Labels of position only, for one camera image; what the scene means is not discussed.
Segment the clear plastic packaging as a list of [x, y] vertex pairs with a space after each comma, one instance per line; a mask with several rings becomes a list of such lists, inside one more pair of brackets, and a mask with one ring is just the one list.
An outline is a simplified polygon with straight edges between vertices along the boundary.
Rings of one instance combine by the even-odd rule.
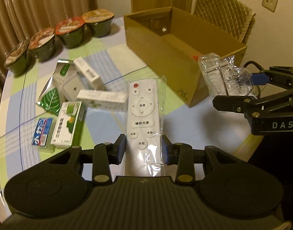
[[248, 96], [254, 85], [252, 74], [234, 64], [235, 56], [220, 58], [215, 53], [198, 57], [198, 65], [211, 96]]

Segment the white remote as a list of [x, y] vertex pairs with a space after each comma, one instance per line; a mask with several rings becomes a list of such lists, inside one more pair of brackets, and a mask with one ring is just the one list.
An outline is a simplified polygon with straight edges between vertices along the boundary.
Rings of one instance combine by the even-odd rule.
[[125, 175], [165, 175], [157, 80], [154, 78], [129, 84], [126, 140]]

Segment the green white spray box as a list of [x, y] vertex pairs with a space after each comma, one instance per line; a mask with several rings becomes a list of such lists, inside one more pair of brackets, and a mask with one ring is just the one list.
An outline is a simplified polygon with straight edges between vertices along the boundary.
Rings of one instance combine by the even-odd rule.
[[63, 102], [52, 134], [51, 144], [66, 149], [79, 144], [84, 117], [81, 101]]

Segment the long white narrow box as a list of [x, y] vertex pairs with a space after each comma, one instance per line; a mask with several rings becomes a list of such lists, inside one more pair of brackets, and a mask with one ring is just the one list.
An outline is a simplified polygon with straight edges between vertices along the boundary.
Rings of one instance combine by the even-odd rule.
[[84, 89], [77, 96], [77, 100], [82, 101], [87, 108], [109, 111], [126, 111], [127, 98], [127, 94], [122, 92]]

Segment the blue dental floss box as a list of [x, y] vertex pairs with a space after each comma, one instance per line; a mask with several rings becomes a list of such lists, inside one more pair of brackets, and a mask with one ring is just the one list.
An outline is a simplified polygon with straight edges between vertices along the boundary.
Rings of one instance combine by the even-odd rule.
[[41, 152], [52, 153], [54, 147], [51, 145], [51, 140], [54, 127], [55, 120], [52, 117], [40, 118], [33, 134], [32, 147], [37, 148]]

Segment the white square night light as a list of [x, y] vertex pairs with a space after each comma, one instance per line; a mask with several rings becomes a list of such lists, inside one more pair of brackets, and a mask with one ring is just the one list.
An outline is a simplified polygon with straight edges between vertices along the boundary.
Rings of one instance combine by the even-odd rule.
[[88, 85], [77, 73], [66, 79], [60, 87], [61, 92], [68, 101], [76, 101], [82, 89], [88, 89]]

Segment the silver green tea pouch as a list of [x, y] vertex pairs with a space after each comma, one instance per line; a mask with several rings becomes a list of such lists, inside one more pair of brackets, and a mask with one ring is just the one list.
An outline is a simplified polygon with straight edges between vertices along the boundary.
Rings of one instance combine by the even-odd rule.
[[36, 104], [44, 110], [58, 115], [63, 102], [66, 101], [65, 95], [61, 91], [61, 85], [76, 73], [77, 69], [72, 60], [58, 59], [56, 69], [44, 86]]

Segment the white medicine box mecobalamin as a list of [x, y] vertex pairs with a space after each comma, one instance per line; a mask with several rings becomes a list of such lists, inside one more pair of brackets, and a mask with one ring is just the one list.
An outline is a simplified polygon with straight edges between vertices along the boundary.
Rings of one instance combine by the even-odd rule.
[[100, 75], [82, 58], [74, 60], [78, 71], [86, 78], [88, 85], [94, 90], [105, 90]]

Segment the steel kettle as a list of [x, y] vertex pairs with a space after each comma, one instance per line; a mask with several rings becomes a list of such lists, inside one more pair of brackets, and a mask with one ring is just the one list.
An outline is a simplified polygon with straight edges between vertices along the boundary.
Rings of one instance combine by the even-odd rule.
[[[257, 62], [255, 61], [248, 61], [244, 64], [244, 67], [248, 67], [248, 65], [254, 65], [259, 71], [263, 71], [264, 68], [259, 65]], [[251, 91], [252, 95], [256, 98], [259, 99], [260, 95], [261, 95], [261, 91], [260, 91], [260, 87], [258, 85], [254, 85], [252, 91]]]

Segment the quilted chair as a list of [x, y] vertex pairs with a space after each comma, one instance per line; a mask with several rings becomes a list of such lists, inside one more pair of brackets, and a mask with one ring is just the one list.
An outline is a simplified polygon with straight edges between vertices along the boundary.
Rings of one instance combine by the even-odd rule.
[[247, 43], [256, 13], [238, 0], [196, 0], [193, 15]]

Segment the brown cardboard box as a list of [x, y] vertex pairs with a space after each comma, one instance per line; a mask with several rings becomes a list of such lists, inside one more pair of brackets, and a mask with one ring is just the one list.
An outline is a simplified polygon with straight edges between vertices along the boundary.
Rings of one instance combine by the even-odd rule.
[[247, 46], [207, 21], [175, 7], [124, 16], [127, 46], [187, 104], [208, 96], [197, 61], [191, 56], [235, 56], [239, 66]]

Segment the dark-lid noodle bowl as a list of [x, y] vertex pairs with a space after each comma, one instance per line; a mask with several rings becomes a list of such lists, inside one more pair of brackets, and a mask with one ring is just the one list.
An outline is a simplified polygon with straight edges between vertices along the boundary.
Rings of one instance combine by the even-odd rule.
[[29, 40], [19, 42], [7, 55], [4, 67], [18, 77], [24, 74], [30, 66]]

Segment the red-lid noodle bowl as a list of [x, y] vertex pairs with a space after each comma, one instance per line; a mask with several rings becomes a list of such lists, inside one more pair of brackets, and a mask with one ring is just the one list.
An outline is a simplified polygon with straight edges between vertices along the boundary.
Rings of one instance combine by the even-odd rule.
[[76, 16], [65, 19], [55, 26], [55, 34], [66, 48], [75, 48], [84, 42], [85, 22]]

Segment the orange-lid noodle bowl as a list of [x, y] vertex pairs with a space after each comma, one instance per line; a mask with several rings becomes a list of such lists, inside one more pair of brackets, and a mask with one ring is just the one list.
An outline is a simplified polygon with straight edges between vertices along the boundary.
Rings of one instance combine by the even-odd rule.
[[114, 13], [106, 9], [95, 9], [82, 15], [93, 37], [104, 37], [110, 34]]

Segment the single wall socket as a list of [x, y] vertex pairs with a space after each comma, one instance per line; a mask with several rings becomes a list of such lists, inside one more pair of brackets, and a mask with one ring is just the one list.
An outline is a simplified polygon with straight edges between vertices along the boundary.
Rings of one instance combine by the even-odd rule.
[[262, 6], [271, 12], [275, 12], [278, 0], [262, 0]]

